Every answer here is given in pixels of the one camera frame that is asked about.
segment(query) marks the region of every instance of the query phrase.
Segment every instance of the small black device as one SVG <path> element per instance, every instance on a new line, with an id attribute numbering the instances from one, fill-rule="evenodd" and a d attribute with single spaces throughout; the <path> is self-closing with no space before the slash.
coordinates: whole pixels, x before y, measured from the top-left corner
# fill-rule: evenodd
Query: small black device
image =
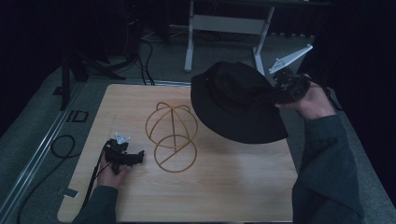
<path id="1" fill-rule="evenodd" d="M 144 150 L 137 154 L 128 154 L 126 152 L 127 147 L 128 143 L 123 142 L 119 144 L 116 139 L 110 139 L 106 142 L 106 161 L 111 163 L 111 168 L 116 175 L 120 173 L 121 165 L 133 166 L 143 162 L 143 157 L 145 156 Z"/>
<path id="2" fill-rule="evenodd" d="M 311 85 L 309 77 L 294 74 L 288 67 L 277 71 L 273 79 L 276 81 L 276 85 L 268 97 L 275 104 L 299 101 L 306 95 Z"/>

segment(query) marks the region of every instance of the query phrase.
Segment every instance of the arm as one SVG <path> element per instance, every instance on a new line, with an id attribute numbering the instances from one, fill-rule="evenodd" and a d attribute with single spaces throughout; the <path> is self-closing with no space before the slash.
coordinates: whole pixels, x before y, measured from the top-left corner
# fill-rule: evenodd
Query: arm
<path id="1" fill-rule="evenodd" d="M 301 101 L 277 106 L 305 118 L 303 160 L 292 190 L 293 223 L 361 223 L 356 163 L 323 89 L 311 84 Z"/>
<path id="2" fill-rule="evenodd" d="M 111 166 L 107 166 L 105 155 L 101 159 L 101 173 L 97 187 L 87 205 L 83 207 L 72 223 L 116 223 L 116 203 L 120 186 L 132 167 L 127 166 L 115 175 Z"/>

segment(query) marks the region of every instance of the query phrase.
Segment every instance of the gold wire hat stand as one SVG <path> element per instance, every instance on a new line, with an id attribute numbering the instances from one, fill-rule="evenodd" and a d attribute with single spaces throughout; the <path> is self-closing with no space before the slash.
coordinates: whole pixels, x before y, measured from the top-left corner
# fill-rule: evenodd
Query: gold wire hat stand
<path id="1" fill-rule="evenodd" d="M 153 126 L 151 127 L 151 129 L 149 129 L 149 121 L 153 118 L 153 116 L 155 114 L 158 114 L 160 112 L 163 112 L 163 114 L 161 114 L 159 116 L 159 118 L 154 122 Z M 186 125 L 185 120 L 182 118 L 180 112 L 182 113 L 188 113 L 194 121 L 195 124 L 195 128 L 193 129 L 192 133 L 189 131 L 189 127 Z M 160 140 L 155 140 L 153 138 L 153 133 L 154 130 L 156 128 L 159 128 L 159 124 L 160 122 L 166 117 L 169 116 L 171 117 L 171 123 L 172 123 L 172 134 L 168 134 L 165 137 L 161 138 Z M 175 127 L 175 117 L 180 121 L 180 123 L 182 124 L 182 127 L 185 131 L 186 135 L 177 133 L 176 131 L 176 127 Z M 170 106 L 167 103 L 164 102 L 159 102 L 156 106 L 156 110 L 154 112 L 152 112 L 149 116 L 148 119 L 146 120 L 146 134 L 148 136 L 148 139 L 154 143 L 156 145 L 155 150 L 154 150 L 154 159 L 157 162 L 158 166 L 163 169 L 166 172 L 169 173 L 181 173 L 184 172 L 188 169 L 190 169 L 193 164 L 196 161 L 196 157 L 197 157 L 197 148 L 196 145 L 192 142 L 192 140 L 195 138 L 196 134 L 198 133 L 198 121 L 196 119 L 196 117 L 191 113 L 190 108 L 187 105 L 177 105 L 177 106 Z M 177 137 L 178 138 L 183 138 L 186 141 L 182 142 L 182 144 L 177 144 Z M 165 144 L 164 141 L 167 139 L 173 138 L 173 145 L 169 145 L 169 144 Z M 169 169 L 169 168 L 165 168 L 163 165 L 169 161 L 172 157 L 174 157 L 177 153 L 179 153 L 182 149 L 184 149 L 186 146 L 188 145 L 192 145 L 193 149 L 194 149 L 194 156 L 191 160 L 191 163 L 189 165 L 187 165 L 187 167 L 182 168 L 182 169 Z M 159 161 L 158 159 L 158 150 L 160 147 L 164 147 L 164 148 L 171 148 L 174 149 L 173 153 L 171 153 L 168 157 L 166 157 L 164 160 Z"/>

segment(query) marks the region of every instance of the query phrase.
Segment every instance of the white metal frame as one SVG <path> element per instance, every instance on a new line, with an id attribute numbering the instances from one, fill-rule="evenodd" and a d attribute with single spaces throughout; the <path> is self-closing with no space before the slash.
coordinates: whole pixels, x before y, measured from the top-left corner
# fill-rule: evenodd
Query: white metal frame
<path id="1" fill-rule="evenodd" d="M 265 75 L 262 66 L 262 45 L 270 27 L 271 19 L 274 14 L 275 7 L 268 9 L 266 20 L 218 17 L 209 15 L 195 15 L 194 1 L 190 0 L 190 19 L 189 19 L 189 44 L 187 46 L 186 62 L 184 71 L 190 72 L 192 68 L 192 54 L 194 43 L 192 39 L 194 30 L 218 31 L 248 35 L 260 35 L 260 41 L 257 47 L 253 48 L 254 61 L 257 70 Z"/>

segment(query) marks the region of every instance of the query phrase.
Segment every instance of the person's left hand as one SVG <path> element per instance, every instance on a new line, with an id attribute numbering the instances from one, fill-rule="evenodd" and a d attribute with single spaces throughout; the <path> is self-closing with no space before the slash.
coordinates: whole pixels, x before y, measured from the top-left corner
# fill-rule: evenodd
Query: person's left hand
<path id="1" fill-rule="evenodd" d="M 107 165 L 105 153 L 102 156 L 100 162 L 100 171 L 104 169 L 99 176 L 97 177 L 97 185 L 98 186 L 108 186 L 115 189 L 120 189 L 120 186 L 125 179 L 125 176 L 131 171 L 132 166 L 125 166 L 120 169 L 120 173 L 118 175 L 114 174 L 113 170 L 111 169 L 111 164 Z"/>

